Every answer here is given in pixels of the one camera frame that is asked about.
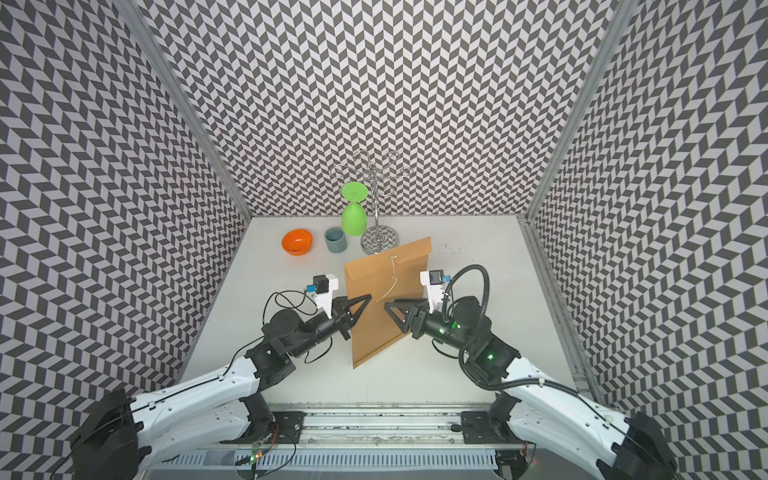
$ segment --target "black cable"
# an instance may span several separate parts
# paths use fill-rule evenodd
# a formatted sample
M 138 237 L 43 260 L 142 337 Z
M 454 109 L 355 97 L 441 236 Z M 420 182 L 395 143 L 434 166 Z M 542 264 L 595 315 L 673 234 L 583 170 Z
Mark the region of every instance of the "black cable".
M 458 280 L 464 273 L 467 273 L 470 270 L 477 270 L 477 271 L 479 271 L 482 274 L 482 277 L 483 277 L 482 302 L 481 302 L 481 305 L 480 305 L 480 314 L 479 314 L 479 318 L 478 318 L 478 324 L 479 324 L 479 322 L 482 321 L 483 316 L 485 316 L 485 311 L 488 308 L 488 296 L 489 296 L 490 288 L 491 288 L 491 282 L 490 282 L 490 279 L 488 278 L 488 271 L 482 265 L 475 264 L 475 265 L 465 266 L 464 268 L 462 268 L 456 275 L 453 276 L 453 278 L 451 278 L 451 281 L 449 282 L 448 286 L 445 288 L 445 295 L 447 296 L 448 293 L 452 294 L 453 293 L 453 284 L 455 283 L 455 281 Z M 447 302 L 444 302 L 442 304 L 442 315 L 443 315 L 443 317 L 447 317 L 448 316 L 448 305 L 447 305 Z M 613 423 L 609 423 L 605 419 L 605 417 L 600 415 L 600 413 L 598 413 L 597 410 L 592 408 L 592 406 L 589 404 L 589 402 L 584 400 L 581 397 L 581 395 L 579 395 L 579 392 L 576 389 L 572 389 L 570 387 L 567 387 L 567 386 L 562 385 L 562 384 L 557 383 L 557 382 L 553 382 L 551 380 L 545 380 L 544 382 L 541 382 L 541 380 L 539 378 L 517 379 L 517 380 L 512 380 L 510 382 L 496 383 L 496 384 L 493 384 L 493 385 L 476 382 L 472 378 L 472 376 L 469 374 L 469 371 L 467 370 L 467 367 L 466 367 L 466 364 L 465 364 L 465 360 L 464 360 L 464 354 L 468 353 L 467 348 L 469 347 L 469 344 L 472 343 L 473 339 L 474 339 L 473 337 L 470 338 L 470 340 L 467 343 L 465 343 L 464 346 L 462 346 L 461 349 L 458 350 L 458 365 L 459 365 L 459 367 L 461 367 L 462 371 L 467 376 L 467 378 L 469 378 L 472 381 L 472 383 L 477 385 L 479 388 L 484 389 L 484 390 L 496 391 L 496 390 L 513 389 L 513 388 L 520 387 L 520 386 L 540 385 L 540 386 L 547 386 L 549 388 L 559 390 L 559 391 L 561 391 L 563 393 L 567 393 L 570 396 L 574 396 L 577 399 L 581 400 L 581 402 L 584 403 L 587 406 L 587 408 L 589 408 L 595 414 L 595 416 L 597 416 L 599 419 L 602 419 L 603 422 L 605 422 L 608 425 L 610 425 L 614 430 L 616 430 L 617 432 L 622 434 L 626 439 L 629 439 L 635 445 L 637 445 L 637 447 L 640 448 L 643 452 L 645 452 L 646 455 L 648 455 L 656 463 L 661 465 L 661 468 L 663 468 L 667 472 L 671 472 L 673 478 L 677 477 L 677 473 L 674 470 L 668 468 L 665 464 L 661 463 L 661 461 L 659 461 L 658 458 L 656 458 L 653 455 L 651 455 L 648 450 L 646 450 L 642 445 L 637 443 L 629 435 L 627 435 L 626 433 L 622 432 Z
M 445 295 L 447 296 L 449 293 L 452 293 L 453 284 L 456 283 L 456 280 L 470 270 L 477 270 L 482 275 L 482 300 L 480 302 L 480 313 L 478 316 L 479 325 L 480 321 L 482 321 L 482 318 L 485 316 L 485 311 L 488 309 L 488 298 L 491 294 L 491 279 L 488 277 L 488 271 L 484 266 L 476 263 L 474 265 L 465 266 L 459 270 L 456 275 L 451 277 L 451 281 L 448 282 L 448 286 L 445 288 Z M 448 318 L 448 302 L 443 302 L 442 304 L 442 315 L 444 318 Z
M 237 354 L 238 354 L 238 353 L 240 353 L 240 351 L 241 351 L 242 349 L 246 348 L 247 346 L 251 346 L 251 345 L 253 345 L 254 343 L 256 343 L 256 342 L 258 342 L 259 340 L 261 340 L 262 338 L 264 338 L 264 335 L 260 336 L 259 338 L 255 339 L 255 340 L 252 340 L 252 341 L 250 341 L 250 342 L 246 343 L 245 345 L 243 345 L 243 346 L 241 346 L 239 349 L 237 349 L 237 351 L 235 352 L 235 354 L 234 354 L 234 355 L 232 355 L 232 359 L 230 360 L 230 364 L 229 364 L 229 365 L 227 365 L 227 369 L 226 369 L 226 370 L 224 370 L 224 375 L 226 375 L 226 374 L 227 374 L 227 373 L 230 371 L 230 368 L 232 368 L 232 364 L 235 362 L 235 359 L 237 358 Z
M 299 303 L 298 305 L 294 305 L 293 302 L 291 302 L 290 299 L 287 296 L 285 296 L 286 293 L 298 293 L 299 295 L 302 295 L 301 303 Z M 278 299 L 280 297 L 284 298 L 285 301 L 288 302 L 288 305 L 283 305 L 282 303 L 280 303 L 278 301 Z M 270 305 L 270 301 L 272 300 L 272 298 L 275 299 L 275 303 L 280 308 L 287 308 L 287 309 L 296 310 L 297 312 L 302 313 L 304 315 L 314 315 L 314 314 L 317 313 L 317 305 L 314 305 L 314 302 L 306 295 L 306 290 L 304 290 L 303 292 L 299 291 L 299 290 L 283 290 L 282 292 L 272 292 L 270 294 L 270 297 L 268 299 L 266 299 L 266 303 L 264 303 L 264 310 L 261 312 L 261 325 L 262 326 L 266 325 L 266 308 Z M 310 303 L 312 303 L 315 306 L 315 311 L 314 312 L 305 312 L 305 311 L 301 310 L 300 307 L 306 301 L 309 301 Z
M 454 303 L 456 303 L 456 300 L 454 300 L 454 298 L 453 298 L 453 290 L 451 290 L 451 305 L 449 305 L 447 313 L 446 313 L 448 315 L 448 318 L 445 319 L 446 321 L 453 320 L 453 307 L 454 307 Z
M 208 379 L 208 380 L 206 380 L 205 382 L 195 383 L 194 385 L 190 385 L 190 386 L 188 386 L 186 389 L 181 389 L 181 390 L 179 390 L 179 391 L 177 391 L 177 392 L 173 392 L 173 393 L 170 393 L 170 394 L 166 395 L 165 397 L 163 397 L 162 399 L 159 399 L 159 400 L 155 400 L 154 402 L 155 402 L 155 403 L 164 402 L 164 401 L 168 400 L 168 399 L 169 399 L 170 397 L 172 397 L 172 396 L 176 396 L 176 395 L 178 395 L 178 394 L 180 394 L 180 393 L 184 393 L 184 392 L 186 392 L 187 390 L 192 390 L 193 388 L 196 388 L 196 387 L 198 387 L 198 386 L 201 386 L 201 385 L 205 385 L 206 383 L 215 382 L 215 381 L 217 381 L 218 379 L 219 379 L 219 377 L 218 377 L 218 376 L 215 376 L 215 377 L 213 377 L 212 379 Z M 141 410 L 144 410 L 144 409 L 148 409 L 148 408 L 149 408 L 149 405 L 150 405 L 150 404 L 148 403 L 148 404 L 147 404 L 147 405 L 145 405 L 145 406 L 141 406 L 141 407 L 139 407 L 139 408 L 137 408 L 137 409 L 135 409 L 135 410 L 131 410 L 131 413 L 136 413 L 136 412 L 139 412 L 139 411 L 141 411 Z
M 533 444 L 533 452 L 531 452 L 531 460 L 528 461 L 528 467 L 525 468 L 526 470 L 528 470 L 531 467 L 531 465 L 533 465 L 534 455 L 536 455 L 536 444 Z
M 54 473 L 56 473 L 56 471 L 59 470 L 63 464 L 67 463 L 67 460 L 69 460 L 70 458 L 72 458 L 72 450 L 70 450 L 69 454 L 65 456 L 62 460 L 58 461 L 58 463 L 53 469 L 53 472 L 51 472 L 51 475 L 48 477 L 48 480 L 53 480 Z
M 293 439 L 291 438 L 290 435 L 286 435 L 286 437 L 293 443 L 293 455 L 291 455 L 290 458 L 288 458 L 288 462 L 283 463 L 281 466 L 275 468 L 274 470 L 269 470 L 267 473 L 265 473 L 264 475 L 261 475 L 260 477 L 257 477 L 257 478 L 264 478 L 264 477 L 266 477 L 267 475 L 269 475 L 271 473 L 277 472 L 282 467 L 287 466 L 289 463 L 291 463 L 293 461 L 293 457 L 296 456 L 296 442 L 293 441 Z
M 326 355 L 326 353 L 330 352 L 331 351 L 331 347 L 333 346 L 333 337 L 331 336 L 329 338 L 331 340 L 331 343 L 330 343 L 330 345 L 328 345 L 328 348 L 326 349 L 326 351 L 321 353 L 320 356 L 317 357 L 316 359 L 312 359 L 311 361 L 307 362 L 306 359 L 308 359 L 310 357 L 310 352 L 312 351 L 312 350 L 310 350 L 310 352 L 307 352 L 306 356 L 304 357 L 304 363 L 316 362 L 317 360 L 322 359 Z
M 435 344 L 435 339 L 432 339 L 432 348 L 437 350 L 437 353 L 439 353 L 440 355 L 447 356 L 451 360 L 456 360 L 458 358 L 457 356 L 449 355 L 448 353 L 445 353 L 442 350 L 440 350 L 439 348 L 437 348 L 437 345 Z
M 470 380 L 472 380 L 472 377 L 470 377 L 468 372 L 466 371 L 466 365 L 464 363 L 464 355 L 461 354 L 461 353 L 459 353 L 459 355 L 458 355 L 458 364 L 460 366 L 462 366 L 462 371 L 464 372 L 464 374 L 467 375 L 467 377 Z M 607 423 L 608 425 L 610 425 L 611 428 L 613 428 L 614 430 L 616 430 L 617 432 L 622 434 L 627 440 L 629 440 L 632 443 L 634 443 L 635 445 L 637 445 L 637 447 L 640 450 L 642 450 L 646 455 L 648 455 L 649 458 L 652 458 L 656 463 L 661 465 L 661 468 L 663 468 L 664 470 L 666 470 L 668 472 L 671 472 L 673 478 L 675 478 L 677 476 L 676 472 L 673 472 L 669 467 L 667 467 L 665 464 L 661 463 L 661 461 L 659 461 L 658 458 L 656 458 L 648 450 L 646 450 L 645 447 L 643 447 L 642 445 L 637 443 L 633 438 L 631 438 L 626 433 L 622 432 L 616 425 L 614 425 L 613 423 L 609 423 L 605 419 L 605 417 L 603 417 L 603 415 L 601 415 L 597 410 L 593 409 L 592 405 L 590 405 L 589 402 L 584 400 L 584 398 L 581 395 L 579 395 L 579 392 L 576 389 L 572 389 L 571 387 L 562 385 L 562 384 L 557 383 L 557 382 L 553 382 L 552 380 L 546 380 L 545 379 L 544 382 L 542 383 L 541 379 L 539 379 L 539 378 L 517 379 L 517 380 L 512 380 L 512 381 L 509 381 L 509 382 L 495 383 L 493 385 L 478 383 L 478 382 L 475 382 L 474 380 L 472 380 L 472 382 L 475 385 L 477 385 L 479 388 L 484 389 L 484 390 L 506 390 L 506 389 L 513 389 L 513 388 L 517 388 L 517 387 L 521 387 L 521 386 L 537 385 L 537 386 L 547 386 L 547 387 L 549 387 L 551 389 L 555 389 L 555 390 L 558 390 L 560 392 L 567 393 L 568 395 L 573 396 L 573 397 L 579 399 L 582 403 L 584 403 L 587 406 L 588 409 L 590 409 L 592 411 L 592 413 L 594 413 L 594 415 L 596 417 L 598 417 L 604 423 Z

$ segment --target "orange bowl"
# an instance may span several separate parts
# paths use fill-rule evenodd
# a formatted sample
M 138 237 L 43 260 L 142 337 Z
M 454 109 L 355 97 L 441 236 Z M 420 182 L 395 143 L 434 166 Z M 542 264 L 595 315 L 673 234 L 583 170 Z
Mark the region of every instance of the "orange bowl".
M 312 234 L 303 228 L 291 230 L 283 237 L 283 250 L 297 257 L 309 252 L 311 246 Z

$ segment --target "wire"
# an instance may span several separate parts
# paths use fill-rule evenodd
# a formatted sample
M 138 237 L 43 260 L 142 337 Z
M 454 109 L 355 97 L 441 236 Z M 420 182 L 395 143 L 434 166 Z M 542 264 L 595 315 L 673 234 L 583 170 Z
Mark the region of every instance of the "wire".
M 456 275 L 453 276 L 453 278 L 451 278 L 451 281 L 448 283 L 448 286 L 445 288 L 445 294 L 446 295 L 448 293 L 453 294 L 453 284 L 454 284 L 454 282 L 456 280 L 458 280 L 464 273 L 466 273 L 466 272 L 468 272 L 470 270 L 477 270 L 477 271 L 479 271 L 482 274 L 482 278 L 483 278 L 482 302 L 481 302 L 480 314 L 479 314 L 479 318 L 478 318 L 478 325 L 479 325 L 479 323 L 482 321 L 483 316 L 485 315 L 486 308 L 488 307 L 488 296 L 489 296 L 489 291 L 490 291 L 490 286 L 491 286 L 490 279 L 488 278 L 488 271 L 482 265 L 476 265 L 475 264 L 475 265 L 465 266 L 464 268 L 462 268 Z M 443 303 L 442 314 L 443 314 L 443 316 L 446 316 L 446 317 L 448 316 L 448 305 L 446 303 Z M 466 353 L 468 353 L 467 348 L 469 347 L 470 343 L 472 343 L 472 341 L 474 339 L 475 339 L 475 336 L 473 335 L 472 337 L 470 337 L 470 340 L 467 341 L 467 343 L 465 343 L 464 346 L 462 346 L 462 348 L 458 350 L 458 365 L 461 367 L 462 371 L 464 372 L 464 375 L 466 375 L 467 378 L 470 379 L 472 381 L 472 383 L 477 385 L 479 388 L 484 389 L 484 390 L 498 391 L 498 390 L 513 389 L 513 388 L 517 388 L 517 387 L 521 387 L 521 386 L 540 385 L 542 387 L 547 386 L 549 388 L 559 390 L 559 391 L 561 391 L 563 393 L 567 393 L 570 396 L 576 397 L 577 399 L 581 400 L 581 402 L 584 403 L 587 406 L 587 408 L 589 408 L 595 414 L 595 416 L 597 416 L 599 419 L 601 419 L 604 423 L 607 423 L 608 425 L 610 425 L 614 430 L 616 430 L 617 432 L 622 434 L 626 439 L 630 440 L 635 445 L 637 445 L 637 447 L 640 448 L 640 450 L 645 452 L 646 455 L 648 455 L 656 463 L 661 465 L 661 468 L 663 468 L 665 471 L 671 472 L 672 478 L 676 478 L 677 477 L 677 473 L 672 468 L 668 468 L 658 458 L 656 458 L 655 456 L 650 454 L 649 451 L 646 450 L 642 445 L 637 443 L 633 438 L 631 438 L 626 433 L 622 432 L 613 423 L 608 422 L 605 419 L 605 417 L 603 417 L 600 413 L 598 413 L 597 410 L 593 409 L 592 406 L 589 404 L 589 402 L 584 400 L 581 397 L 581 395 L 579 395 L 579 391 L 576 390 L 576 389 L 572 389 L 572 388 L 567 387 L 565 385 L 562 385 L 560 383 L 553 382 L 552 380 L 546 380 L 545 379 L 544 382 L 542 382 L 541 379 L 539 379 L 539 378 L 532 378 L 532 377 L 527 378 L 527 379 L 512 380 L 512 381 L 509 381 L 509 382 L 495 383 L 493 385 L 490 385 L 490 384 L 487 384 L 487 383 L 482 383 L 482 382 L 479 382 L 479 381 L 476 381 L 475 379 L 473 379 L 472 375 L 470 375 L 469 371 L 467 370 L 467 366 L 465 364 L 464 355 Z
M 447 312 L 447 315 L 451 320 L 453 320 L 453 306 L 454 306 L 453 304 L 454 303 L 456 303 L 456 300 L 453 297 L 453 289 L 451 289 L 451 304 L 449 305 L 448 312 Z
M 250 341 L 250 342 L 246 343 L 245 345 L 243 345 L 243 346 L 241 346 L 239 349 L 237 349 L 237 351 L 235 352 L 235 354 L 234 354 L 234 355 L 232 355 L 232 359 L 230 360 L 230 364 L 229 364 L 229 365 L 227 365 L 227 369 L 226 369 L 226 370 L 224 370 L 224 375 L 226 375 L 226 374 L 227 374 L 227 373 L 230 371 L 230 368 L 232 368 L 232 364 L 233 364 L 233 363 L 235 363 L 235 359 L 237 358 L 237 354 L 238 354 L 238 353 L 240 353 L 240 351 L 241 351 L 242 349 L 246 348 L 247 346 L 251 346 L 251 345 L 253 345 L 254 343 L 256 343 L 256 342 L 258 342 L 259 340 L 261 340 L 262 338 L 264 338 L 264 335 L 260 336 L 259 338 L 255 339 L 255 340 L 252 340 L 252 341 Z
M 239 349 L 237 349 L 237 351 L 235 352 L 234 356 L 232 357 L 232 360 L 230 361 L 230 364 L 227 366 L 227 369 L 226 369 L 226 370 L 224 370 L 224 375 L 226 375 L 226 374 L 227 374 L 227 373 L 230 371 L 230 368 L 232 367 L 232 364 L 234 363 L 235 359 L 237 358 L 237 354 L 238 354 L 238 353 L 240 353 L 240 351 L 241 351 L 242 349 L 246 348 L 246 347 L 247 347 L 247 346 L 249 346 L 249 345 L 253 345 L 254 343 L 256 343 L 256 342 L 258 342 L 259 340 L 261 340 L 262 338 L 264 338 L 264 337 L 263 337 L 263 336 L 260 336 L 259 338 L 255 339 L 255 340 L 253 340 L 253 341 L 251 341 L 251 342 L 248 342 L 248 343 L 246 343 L 245 345 L 241 346 Z M 173 393 L 171 393 L 171 394 L 169 394 L 169 395 L 166 395 L 166 396 L 165 396 L 165 397 L 163 397 L 162 399 L 159 399 L 159 400 L 157 400 L 155 403 L 164 402 L 165 400 L 168 400 L 169 398 L 171 398 L 171 397 L 173 397 L 173 396 L 176 396 L 176 395 L 178 395 L 178 394 L 180 394 L 180 393 L 186 392 L 187 390 L 191 390 L 191 389 L 193 389 L 193 388 L 196 388 L 196 387 L 198 387 L 198 386 L 201 386 L 201 385 L 205 385 L 206 383 L 211 383 L 211 382 L 213 382 L 214 380 L 218 380 L 218 379 L 219 379 L 219 376 L 216 376 L 216 377 L 214 377 L 214 378 L 212 378 L 212 379 L 208 379 L 208 380 L 205 380 L 204 382 L 200 382 L 200 383 L 196 383 L 196 384 L 194 384 L 194 385 L 192 385 L 192 386 L 188 386 L 188 387 L 187 387 L 187 388 L 185 388 L 185 389 L 181 389 L 181 390 L 179 390 L 179 391 L 177 391 L 177 392 L 173 392 Z M 145 405 L 145 406 L 141 406 L 141 407 L 139 407 L 139 408 L 137 408 L 137 409 L 135 409 L 135 410 L 131 410 L 131 413 L 136 413 L 136 412 L 140 412 L 141 410 L 147 409 L 147 408 L 149 408 L 149 405 L 150 405 L 150 404 L 148 403 L 148 404 L 147 404 L 147 405 Z M 119 418 L 116 418 L 116 419 L 110 420 L 109 422 L 106 422 L 105 424 L 103 424 L 102 426 L 98 427 L 98 428 L 97 428 L 97 429 L 95 429 L 93 432 L 91 432 L 91 434 L 90 434 L 89 436 L 87 436 L 87 437 L 85 437 L 84 439 L 82 439 L 82 440 L 81 440 L 79 443 L 77 443 L 77 444 L 73 445 L 73 446 L 72 446 L 72 448 L 70 449 L 70 452 L 69 452 L 69 454 L 67 454 L 67 456 L 66 456 L 66 457 L 64 457 L 62 460 L 60 460 L 60 461 L 58 462 L 58 464 L 57 464 L 57 465 L 54 467 L 54 469 L 53 469 L 53 471 L 51 472 L 51 475 L 49 476 L 49 478 L 50 478 L 50 479 L 53 479 L 53 475 L 54 475 L 54 474 L 55 474 L 55 473 L 56 473 L 56 472 L 57 472 L 57 471 L 58 471 L 58 470 L 59 470 L 59 469 L 60 469 L 60 468 L 63 466 L 63 464 L 65 464 L 65 463 L 67 462 L 67 460 L 69 460 L 70 458 L 72 458 L 72 453 L 73 453 L 73 452 L 74 452 L 76 449 L 79 449 L 79 448 L 80 448 L 80 447 L 81 447 L 81 446 L 82 446 L 84 443 L 86 443 L 86 442 L 87 442 L 87 441 L 88 441 L 90 438 L 92 438 L 94 435 L 96 435 L 96 432 L 98 432 L 98 431 L 100 431 L 100 430 L 104 429 L 105 427 L 107 427 L 107 426 L 109 426 L 109 425 L 111 425 L 111 424 L 113 424 L 113 423 L 116 423 L 116 422 L 120 422 L 122 419 L 123 419 L 123 417 L 119 417 Z
M 551 389 L 555 389 L 555 390 L 559 390 L 560 392 L 567 393 L 568 395 L 573 396 L 573 397 L 579 399 L 581 401 L 581 403 L 584 403 L 587 406 L 587 408 L 590 409 L 592 411 L 592 413 L 594 413 L 594 415 L 596 417 L 598 417 L 604 423 L 607 423 L 608 425 L 610 425 L 611 428 L 613 428 L 614 430 L 616 430 L 617 432 L 622 434 L 627 440 L 629 440 L 630 442 L 632 442 L 635 445 L 637 445 L 637 447 L 640 450 L 642 450 L 646 455 L 648 455 L 648 457 L 652 458 L 656 463 L 658 463 L 661 466 L 661 468 L 663 468 L 667 472 L 670 472 L 672 474 L 673 478 L 677 477 L 677 474 L 676 474 L 676 472 L 674 470 L 672 470 L 671 468 L 667 467 L 665 464 L 661 463 L 661 461 L 658 458 L 653 456 L 648 450 L 645 449 L 645 447 L 643 447 L 642 445 L 637 443 L 635 441 L 635 439 L 633 439 L 632 437 L 630 437 L 626 433 L 622 432 L 613 423 L 609 423 L 605 419 L 605 417 L 603 417 L 603 415 L 601 415 L 597 410 L 593 409 L 592 405 L 590 405 L 590 403 L 587 400 L 585 400 L 581 395 L 579 395 L 578 390 L 572 389 L 571 387 L 562 385 L 562 384 L 557 383 L 557 382 L 553 382 L 552 380 L 546 380 L 545 379 L 544 382 L 542 383 L 541 379 L 539 379 L 539 378 L 517 379 L 517 380 L 512 380 L 512 381 L 509 381 L 509 382 L 495 383 L 493 385 L 488 385 L 488 384 L 476 382 L 474 379 L 472 379 L 472 377 L 466 371 L 466 364 L 464 363 L 464 353 L 466 353 L 466 348 L 461 349 L 460 352 L 463 352 L 463 353 L 459 353 L 459 355 L 458 355 L 458 364 L 462 367 L 462 371 L 464 372 L 464 374 L 467 375 L 467 377 L 470 380 L 472 380 L 472 382 L 475 385 L 477 385 L 478 387 L 480 387 L 481 389 L 484 389 L 484 390 L 494 390 L 495 391 L 495 390 L 513 389 L 513 388 L 517 388 L 517 387 L 521 387 L 521 386 L 533 386 L 533 385 L 536 385 L 536 386 L 547 386 L 547 387 L 549 387 Z
M 432 339 L 432 348 L 437 350 L 437 353 L 439 353 L 440 355 L 447 356 L 451 360 L 456 360 L 458 358 L 457 356 L 449 355 L 448 353 L 445 353 L 442 350 L 440 350 L 439 348 L 437 348 L 437 345 L 435 344 L 435 339 Z
M 316 359 L 312 359 L 312 360 L 310 360 L 309 362 L 307 362 L 307 361 L 306 361 L 306 359 L 308 359 L 308 358 L 310 357 L 310 352 L 312 351 L 312 350 L 310 350 L 310 352 L 307 352 L 307 353 L 306 353 L 306 356 L 304 357 L 304 363 L 312 363 L 312 362 L 316 362 L 317 360 L 320 360 L 320 359 L 322 359 L 322 358 L 323 358 L 323 357 L 326 355 L 326 353 L 328 353 L 328 352 L 330 352 L 330 351 L 331 351 L 331 347 L 333 346 L 333 337 L 332 337 L 332 336 L 330 336 L 330 337 L 328 337 L 328 338 L 331 340 L 331 343 L 330 343 L 330 345 L 328 345 L 328 348 L 326 349 L 326 351 L 325 351 L 325 352 L 323 352 L 323 353 L 321 353 L 321 354 L 320 354 L 320 356 L 319 356 L 319 357 L 317 357 Z
M 287 296 L 285 296 L 286 293 L 298 293 L 299 295 L 302 295 L 301 303 L 299 303 L 298 305 L 294 305 L 293 302 L 291 302 L 290 299 Z M 278 299 L 280 297 L 285 299 L 285 301 L 288 302 L 288 305 L 283 305 L 282 303 L 280 303 L 278 301 Z M 272 300 L 272 298 L 275 299 L 275 303 L 280 308 L 287 308 L 287 309 L 296 310 L 297 312 L 303 313 L 304 315 L 314 315 L 315 313 L 317 313 L 317 305 L 315 305 L 315 311 L 314 312 L 305 312 L 305 311 L 301 310 L 301 308 L 300 308 L 304 304 L 304 302 L 306 302 L 306 301 L 309 301 L 310 303 L 312 303 L 314 305 L 314 302 L 306 295 L 306 290 L 304 290 L 303 292 L 301 292 L 299 290 L 283 290 L 282 292 L 272 292 L 270 294 L 270 298 L 266 299 L 266 303 L 264 303 L 264 310 L 261 312 L 261 325 L 262 326 L 266 325 L 266 308 L 270 305 L 270 301 Z
M 525 443 L 525 454 L 526 455 L 528 454 L 528 443 L 527 442 Z M 528 461 L 528 467 L 525 468 L 526 470 L 528 470 L 531 467 L 531 465 L 533 465 L 533 457 L 534 457 L 534 455 L 536 455 L 536 444 L 533 444 L 533 452 L 531 452 L 531 459 Z
M 286 437 L 293 443 L 293 455 L 291 455 L 290 458 L 288 458 L 288 462 L 283 463 L 281 466 L 275 468 L 274 470 L 268 471 L 267 473 L 265 473 L 264 475 L 261 475 L 258 478 L 264 478 L 267 475 L 269 475 L 270 473 L 277 472 L 278 470 L 280 470 L 281 468 L 287 466 L 288 464 L 290 464 L 293 461 L 293 457 L 296 456 L 296 442 L 293 441 L 293 439 L 291 438 L 290 435 L 286 435 Z
M 384 295 L 380 299 L 376 301 L 376 303 L 381 302 L 384 300 L 384 297 L 389 295 L 392 292 L 392 289 L 395 288 L 395 285 L 397 285 L 397 270 L 395 269 L 395 258 L 397 258 L 397 255 L 393 255 L 389 259 L 392 261 L 392 280 L 395 280 L 395 282 L 392 284 L 392 286 L 389 288 L 389 290 L 386 291 Z
M 280 424 L 276 423 L 275 424 L 275 431 L 272 432 L 272 443 L 270 444 L 270 447 L 267 449 L 265 454 L 267 454 L 269 452 L 272 452 L 272 449 L 275 448 L 275 441 L 277 440 L 277 434 L 278 434 L 279 431 L 280 431 Z
M 70 450 L 70 451 L 69 451 L 69 454 L 68 454 L 67 456 L 65 456 L 65 457 L 64 457 L 62 460 L 59 460 L 59 461 L 57 462 L 57 464 L 56 464 L 55 468 L 53 469 L 53 472 L 51 472 L 51 475 L 48 477 L 48 480 L 53 480 L 53 475 L 54 475 L 54 473 L 56 473 L 56 471 L 57 471 L 57 470 L 59 470 L 63 464 L 67 463 L 67 460 L 69 460 L 70 458 L 72 458 L 72 452 L 73 452 L 73 451 L 74 451 L 74 449 Z

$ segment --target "mounting plate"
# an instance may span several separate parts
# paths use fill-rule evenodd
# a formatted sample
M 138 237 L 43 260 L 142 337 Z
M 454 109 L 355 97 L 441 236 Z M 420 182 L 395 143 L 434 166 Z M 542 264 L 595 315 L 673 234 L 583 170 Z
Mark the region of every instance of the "mounting plate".
M 499 438 L 491 428 L 488 412 L 482 410 L 462 412 L 462 435 L 466 445 L 523 442 L 511 432 L 509 432 L 507 438 Z
M 304 412 L 272 412 L 277 422 L 277 443 L 299 443 L 304 430 Z

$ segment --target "blue cup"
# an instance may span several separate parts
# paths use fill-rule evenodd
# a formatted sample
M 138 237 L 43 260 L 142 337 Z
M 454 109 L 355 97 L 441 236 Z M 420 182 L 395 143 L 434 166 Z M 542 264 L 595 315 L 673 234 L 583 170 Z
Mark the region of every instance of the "blue cup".
M 346 250 L 346 235 L 341 227 L 330 227 L 326 230 L 323 238 L 326 239 L 326 245 L 330 253 L 342 253 Z

